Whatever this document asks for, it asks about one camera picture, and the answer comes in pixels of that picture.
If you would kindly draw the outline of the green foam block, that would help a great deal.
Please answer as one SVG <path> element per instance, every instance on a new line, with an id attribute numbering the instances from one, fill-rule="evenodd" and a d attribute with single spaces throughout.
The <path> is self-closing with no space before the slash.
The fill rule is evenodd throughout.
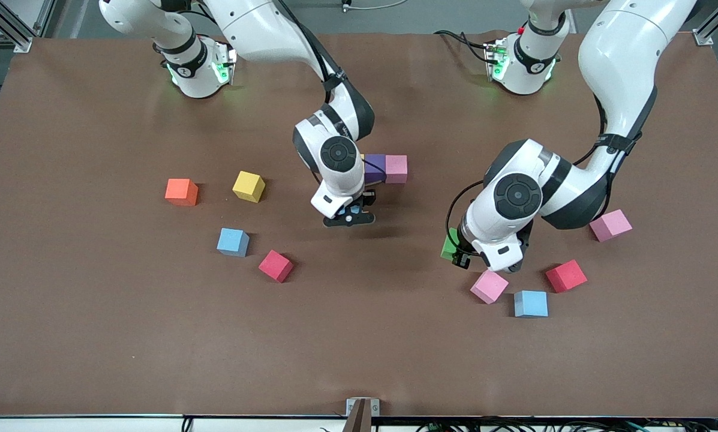
<path id="1" fill-rule="evenodd" d="M 459 246 L 458 230 L 454 227 L 450 227 L 444 236 L 443 249 L 441 249 L 440 254 L 441 258 L 446 259 L 448 262 L 459 260 L 462 257 L 462 251 L 460 251 Z"/>

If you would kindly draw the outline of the purple foam block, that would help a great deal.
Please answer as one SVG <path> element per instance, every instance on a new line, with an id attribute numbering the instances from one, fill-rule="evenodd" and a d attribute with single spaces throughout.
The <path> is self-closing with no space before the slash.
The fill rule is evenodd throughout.
<path id="1" fill-rule="evenodd" d="M 384 182 L 386 179 L 386 156 L 367 154 L 364 155 L 365 181 L 367 184 Z"/>

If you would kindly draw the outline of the pink foam block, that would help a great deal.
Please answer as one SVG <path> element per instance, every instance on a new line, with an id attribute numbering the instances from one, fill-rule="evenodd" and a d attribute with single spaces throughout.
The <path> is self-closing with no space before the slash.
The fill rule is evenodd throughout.
<path id="1" fill-rule="evenodd" d="M 594 237 L 605 242 L 632 230 L 632 226 L 621 209 L 603 214 L 589 224 Z"/>
<path id="2" fill-rule="evenodd" d="M 509 286 L 509 282 L 504 277 L 487 270 L 481 273 L 477 281 L 471 285 L 470 292 L 483 303 L 493 304 L 498 301 L 507 286 Z"/>
<path id="3" fill-rule="evenodd" d="M 406 155 L 386 155 L 385 172 L 387 184 L 405 184 L 408 180 L 408 158 Z"/>

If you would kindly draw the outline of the red foam block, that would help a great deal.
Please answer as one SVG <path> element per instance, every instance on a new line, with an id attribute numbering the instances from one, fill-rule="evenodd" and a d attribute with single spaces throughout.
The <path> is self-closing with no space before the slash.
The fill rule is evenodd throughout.
<path id="1" fill-rule="evenodd" d="M 279 252 L 271 250 L 258 268 L 274 281 L 283 283 L 293 270 L 294 263 Z"/>
<path id="2" fill-rule="evenodd" d="M 554 293 L 569 292 L 587 282 L 587 276 L 582 271 L 577 260 L 562 263 L 545 272 Z"/>

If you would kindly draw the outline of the orange foam block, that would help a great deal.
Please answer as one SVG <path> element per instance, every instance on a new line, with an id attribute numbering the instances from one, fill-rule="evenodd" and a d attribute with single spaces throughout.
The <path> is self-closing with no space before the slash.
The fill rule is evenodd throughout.
<path id="1" fill-rule="evenodd" d="M 172 205 L 192 207 L 197 205 L 198 185 L 188 178 L 170 178 L 164 199 Z"/>

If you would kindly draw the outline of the brown table cover sheet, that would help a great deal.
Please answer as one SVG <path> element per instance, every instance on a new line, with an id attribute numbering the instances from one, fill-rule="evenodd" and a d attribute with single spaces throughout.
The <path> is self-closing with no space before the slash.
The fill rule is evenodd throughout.
<path id="1" fill-rule="evenodd" d="M 570 37 L 531 97 L 507 95 L 433 35 L 320 40 L 376 112 L 364 153 L 408 156 L 376 221 L 328 229 L 292 145 L 323 101 L 300 63 L 240 62 L 186 98 L 148 40 L 40 39 L 0 91 L 0 415 L 331 415 L 350 397 L 389 416 L 718 416 L 718 64 L 676 36 L 597 242 L 537 220 L 493 304 L 483 270 L 440 257 L 453 197 L 509 142 L 576 160 L 599 117 Z M 260 175 L 258 203 L 236 197 Z M 164 199 L 170 178 L 197 205 Z M 217 251 L 222 227 L 251 238 Z M 285 282 L 259 270 L 275 250 Z M 554 293 L 577 260 L 587 282 Z M 514 294 L 548 293 L 548 317 Z"/>

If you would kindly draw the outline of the grey metal strut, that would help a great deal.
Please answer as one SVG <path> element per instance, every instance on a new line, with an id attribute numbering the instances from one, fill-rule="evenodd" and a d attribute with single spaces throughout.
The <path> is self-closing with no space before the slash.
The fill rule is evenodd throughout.
<path id="1" fill-rule="evenodd" d="M 34 22 L 32 29 L 39 37 L 46 37 L 49 29 L 52 27 L 52 20 L 55 15 L 55 9 L 63 0 L 41 0 L 41 7 L 38 9 L 38 16 Z"/>

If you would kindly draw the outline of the aluminium frame profile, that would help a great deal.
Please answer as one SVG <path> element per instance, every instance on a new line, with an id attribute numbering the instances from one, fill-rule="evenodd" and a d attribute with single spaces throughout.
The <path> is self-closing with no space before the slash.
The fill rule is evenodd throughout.
<path id="1" fill-rule="evenodd" d="M 15 44 L 13 52 L 28 53 L 33 38 L 37 37 L 34 30 L 25 24 L 13 11 L 0 0 L 0 32 Z"/>
<path id="2" fill-rule="evenodd" d="M 697 46 L 712 46 L 712 35 L 718 30 L 718 7 L 704 21 L 692 30 Z"/>

